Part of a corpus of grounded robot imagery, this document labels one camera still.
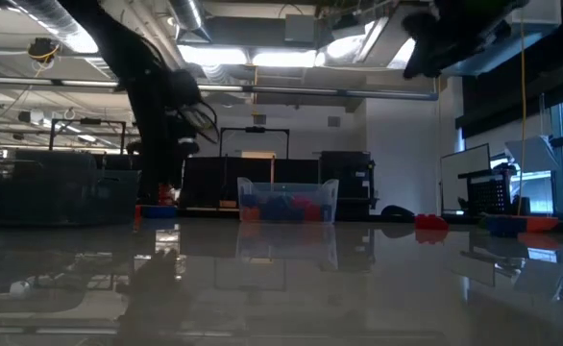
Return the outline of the dark grey translucent bin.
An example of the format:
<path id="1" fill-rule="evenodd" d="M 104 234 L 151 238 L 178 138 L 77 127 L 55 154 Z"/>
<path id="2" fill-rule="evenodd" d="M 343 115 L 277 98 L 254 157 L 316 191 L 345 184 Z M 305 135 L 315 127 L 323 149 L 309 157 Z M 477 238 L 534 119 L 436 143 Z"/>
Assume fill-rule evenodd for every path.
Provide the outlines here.
<path id="1" fill-rule="evenodd" d="M 89 153 L 0 149 L 0 226 L 129 223 L 137 191 L 137 172 Z"/>

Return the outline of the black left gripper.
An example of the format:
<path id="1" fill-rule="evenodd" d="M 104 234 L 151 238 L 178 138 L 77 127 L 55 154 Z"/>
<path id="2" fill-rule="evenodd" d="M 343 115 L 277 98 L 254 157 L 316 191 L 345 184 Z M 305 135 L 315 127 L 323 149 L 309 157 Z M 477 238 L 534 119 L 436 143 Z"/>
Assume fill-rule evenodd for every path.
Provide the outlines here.
<path id="1" fill-rule="evenodd" d="M 141 85 L 148 100 L 145 109 L 145 134 L 141 134 L 146 153 L 140 155 L 141 177 L 139 203 L 156 205 L 159 201 L 161 157 L 167 160 L 167 181 L 175 189 L 183 184 L 184 161 L 199 151 L 197 130 L 181 111 L 196 106 L 200 91 L 185 69 L 150 72 Z"/>

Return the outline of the long red toy block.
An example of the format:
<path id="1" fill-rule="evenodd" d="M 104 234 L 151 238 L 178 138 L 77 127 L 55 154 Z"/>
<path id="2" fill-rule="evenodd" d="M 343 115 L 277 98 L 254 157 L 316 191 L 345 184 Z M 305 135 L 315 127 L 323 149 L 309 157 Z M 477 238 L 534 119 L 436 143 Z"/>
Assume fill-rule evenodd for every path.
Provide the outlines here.
<path id="1" fill-rule="evenodd" d="M 446 220 L 435 214 L 418 214 L 414 217 L 417 230 L 447 231 L 449 224 Z"/>

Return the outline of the black ceiling device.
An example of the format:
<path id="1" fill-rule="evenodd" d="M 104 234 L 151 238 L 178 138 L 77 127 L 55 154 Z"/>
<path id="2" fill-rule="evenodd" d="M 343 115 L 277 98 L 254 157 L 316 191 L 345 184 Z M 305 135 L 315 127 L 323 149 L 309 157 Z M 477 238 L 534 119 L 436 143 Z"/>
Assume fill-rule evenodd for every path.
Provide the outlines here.
<path id="1" fill-rule="evenodd" d="M 48 37 L 36 37 L 28 46 L 27 55 L 35 62 L 51 63 L 61 50 L 61 44 Z"/>

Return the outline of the black frame stand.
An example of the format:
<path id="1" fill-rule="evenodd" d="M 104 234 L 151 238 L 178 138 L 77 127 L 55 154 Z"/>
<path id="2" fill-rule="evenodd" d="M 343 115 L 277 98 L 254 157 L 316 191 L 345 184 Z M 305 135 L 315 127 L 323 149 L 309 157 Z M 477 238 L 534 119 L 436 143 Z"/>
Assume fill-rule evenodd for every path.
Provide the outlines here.
<path id="1" fill-rule="evenodd" d="M 110 128 L 109 133 L 81 130 L 72 126 L 78 123 L 85 127 L 107 126 Z M 78 140 L 90 143 L 91 150 L 98 150 L 93 147 L 94 144 L 101 145 L 100 150 L 104 153 L 116 153 L 124 155 L 126 151 L 126 137 L 128 134 L 128 126 L 126 121 L 106 120 L 93 117 L 84 117 L 80 119 L 59 119 L 53 118 L 49 122 L 50 133 L 47 148 L 53 151 L 56 147 L 55 139 L 57 136 L 74 135 Z"/>
<path id="2" fill-rule="evenodd" d="M 285 141 L 285 159 L 289 160 L 290 154 L 290 130 L 289 129 L 268 129 L 265 127 L 251 126 L 251 127 L 222 127 L 219 129 L 219 142 L 218 142 L 218 157 L 223 156 L 224 133 L 227 131 L 239 131 L 251 134 L 264 134 L 271 133 L 284 133 L 286 135 Z"/>

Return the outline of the black perforated cart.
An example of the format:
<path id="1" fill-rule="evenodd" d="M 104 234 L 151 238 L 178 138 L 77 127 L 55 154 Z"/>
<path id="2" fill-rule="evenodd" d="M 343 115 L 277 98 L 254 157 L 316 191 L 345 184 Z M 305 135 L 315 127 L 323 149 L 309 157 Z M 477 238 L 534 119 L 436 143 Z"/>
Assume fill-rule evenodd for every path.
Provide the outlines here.
<path id="1" fill-rule="evenodd" d="M 459 174 L 458 179 L 467 188 L 467 196 L 457 198 L 459 206 L 471 216 L 529 215 L 529 199 L 510 192 L 511 178 L 516 173 L 514 165 L 501 163 L 495 168 Z"/>

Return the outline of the horizontal ceiling pipe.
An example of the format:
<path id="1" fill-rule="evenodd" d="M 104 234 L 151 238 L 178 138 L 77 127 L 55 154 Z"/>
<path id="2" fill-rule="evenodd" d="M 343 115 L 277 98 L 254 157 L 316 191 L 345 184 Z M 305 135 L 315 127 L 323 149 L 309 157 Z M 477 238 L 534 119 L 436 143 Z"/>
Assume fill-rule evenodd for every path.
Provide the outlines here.
<path id="1" fill-rule="evenodd" d="M 117 82 L 66 80 L 45 78 L 0 77 L 0 85 L 23 85 L 32 87 L 87 87 L 117 88 Z M 230 93 L 278 93 L 348 98 L 399 99 L 412 101 L 437 101 L 437 92 L 412 92 L 396 90 L 335 89 L 299 86 L 243 86 L 243 85 L 198 85 L 201 91 Z"/>

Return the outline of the silver spiral duct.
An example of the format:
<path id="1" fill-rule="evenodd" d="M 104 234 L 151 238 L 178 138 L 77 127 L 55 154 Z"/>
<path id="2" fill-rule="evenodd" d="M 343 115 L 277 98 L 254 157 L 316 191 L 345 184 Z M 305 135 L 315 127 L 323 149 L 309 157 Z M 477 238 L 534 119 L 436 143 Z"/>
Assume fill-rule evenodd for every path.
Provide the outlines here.
<path id="1" fill-rule="evenodd" d="M 206 16 L 199 0 L 168 0 L 180 28 L 211 42 L 206 29 Z"/>
<path id="2" fill-rule="evenodd" d="M 85 61 L 105 77 L 116 78 L 104 60 L 98 56 L 98 46 L 93 38 L 57 0 L 8 1 L 53 37 L 49 52 L 32 55 L 39 70 L 51 68 L 57 53 L 62 49 L 68 49 L 73 53 L 86 55 Z"/>

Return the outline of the whiteboard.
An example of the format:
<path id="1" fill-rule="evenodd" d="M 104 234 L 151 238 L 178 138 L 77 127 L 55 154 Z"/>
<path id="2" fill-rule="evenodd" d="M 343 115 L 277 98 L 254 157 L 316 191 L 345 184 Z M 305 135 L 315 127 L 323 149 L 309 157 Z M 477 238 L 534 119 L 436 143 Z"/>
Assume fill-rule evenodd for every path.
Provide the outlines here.
<path id="1" fill-rule="evenodd" d="M 458 199 L 468 200 L 467 179 L 462 174 L 478 172 L 490 168 L 490 148 L 488 144 L 450 154 L 440 159 L 442 210 L 460 210 Z"/>

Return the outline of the silver rectangular duct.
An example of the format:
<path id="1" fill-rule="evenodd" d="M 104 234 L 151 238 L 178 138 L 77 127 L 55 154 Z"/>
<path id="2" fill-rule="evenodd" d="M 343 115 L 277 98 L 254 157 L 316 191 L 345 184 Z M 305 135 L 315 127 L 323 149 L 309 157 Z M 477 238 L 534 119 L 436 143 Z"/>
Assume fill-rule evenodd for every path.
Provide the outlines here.
<path id="1" fill-rule="evenodd" d="M 457 62 L 444 69 L 449 75 L 477 76 L 508 61 L 521 50 L 553 32 L 562 22 L 563 0 L 530 0 L 521 10 L 514 10 L 505 21 L 511 26 L 510 38 L 485 53 Z M 347 36 L 323 46 L 316 54 L 317 67 L 343 70 L 403 69 L 414 41 L 402 30 L 402 19 L 418 11 L 434 10 L 431 0 L 402 0 L 388 3 L 382 11 L 362 13 L 365 29 L 362 35 Z"/>

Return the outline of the long blue toy block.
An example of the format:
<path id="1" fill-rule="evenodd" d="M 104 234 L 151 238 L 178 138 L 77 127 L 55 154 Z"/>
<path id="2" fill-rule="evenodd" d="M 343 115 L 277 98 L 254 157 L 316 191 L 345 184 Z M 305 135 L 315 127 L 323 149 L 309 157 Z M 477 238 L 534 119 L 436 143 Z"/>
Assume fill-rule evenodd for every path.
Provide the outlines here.
<path id="1" fill-rule="evenodd" d="M 177 208 L 174 206 L 142 206 L 141 216 L 147 219 L 168 219 L 177 216 Z"/>
<path id="2" fill-rule="evenodd" d="M 526 232 L 527 221 L 523 217 L 490 215 L 485 218 L 486 230 L 490 236 L 517 237 Z"/>

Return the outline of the clear plastic bin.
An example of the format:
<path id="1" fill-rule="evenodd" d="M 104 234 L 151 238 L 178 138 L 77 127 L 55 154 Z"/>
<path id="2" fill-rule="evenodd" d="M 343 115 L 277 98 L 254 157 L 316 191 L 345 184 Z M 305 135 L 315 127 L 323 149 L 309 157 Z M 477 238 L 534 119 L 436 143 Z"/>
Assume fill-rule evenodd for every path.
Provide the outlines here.
<path id="1" fill-rule="evenodd" d="M 332 205 L 334 208 L 334 216 L 336 215 L 338 194 L 338 181 L 335 179 L 328 180 L 325 183 L 318 184 L 295 184 L 295 183 L 253 183 L 247 178 L 240 177 L 237 179 L 237 204 L 240 211 L 246 207 L 258 207 L 263 205 L 270 196 L 289 195 L 292 198 L 302 196 L 312 200 L 311 205 Z M 260 217 L 256 222 L 270 223 L 323 223 L 328 222 L 308 222 L 305 221 L 305 211 L 293 209 L 293 217 L 290 221 L 266 221 Z"/>

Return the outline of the long orange toy block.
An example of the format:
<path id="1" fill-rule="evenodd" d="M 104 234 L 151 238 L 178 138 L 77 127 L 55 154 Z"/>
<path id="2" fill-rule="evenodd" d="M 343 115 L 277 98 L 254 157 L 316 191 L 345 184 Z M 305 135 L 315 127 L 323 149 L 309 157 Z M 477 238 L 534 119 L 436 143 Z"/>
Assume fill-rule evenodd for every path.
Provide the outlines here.
<path id="1" fill-rule="evenodd" d="M 551 231 L 559 224 L 556 217 L 529 216 L 526 219 L 526 231 L 528 233 L 545 233 Z"/>

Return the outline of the ceiling light panel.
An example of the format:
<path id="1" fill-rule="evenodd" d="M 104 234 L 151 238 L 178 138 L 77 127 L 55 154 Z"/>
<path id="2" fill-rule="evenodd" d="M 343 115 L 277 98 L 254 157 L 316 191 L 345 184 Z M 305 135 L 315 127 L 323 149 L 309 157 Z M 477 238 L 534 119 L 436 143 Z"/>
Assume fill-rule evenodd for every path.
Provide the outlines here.
<path id="1" fill-rule="evenodd" d="M 286 51 L 257 53 L 252 64 L 266 67 L 305 67 L 311 68 L 316 60 L 316 51 Z"/>
<path id="2" fill-rule="evenodd" d="M 186 62 L 203 66 L 226 64 L 240 65 L 248 62 L 244 51 L 238 48 L 210 48 L 179 45 L 178 49 Z"/>

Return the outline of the black partition panels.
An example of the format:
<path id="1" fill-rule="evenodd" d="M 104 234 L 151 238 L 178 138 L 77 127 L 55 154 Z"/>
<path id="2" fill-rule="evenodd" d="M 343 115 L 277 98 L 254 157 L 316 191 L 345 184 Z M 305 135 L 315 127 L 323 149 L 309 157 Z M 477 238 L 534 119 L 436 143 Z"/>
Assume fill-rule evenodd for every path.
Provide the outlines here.
<path id="1" fill-rule="evenodd" d="M 238 178 L 253 183 L 317 184 L 318 174 L 318 160 L 190 158 L 184 165 L 180 208 L 236 208 Z"/>

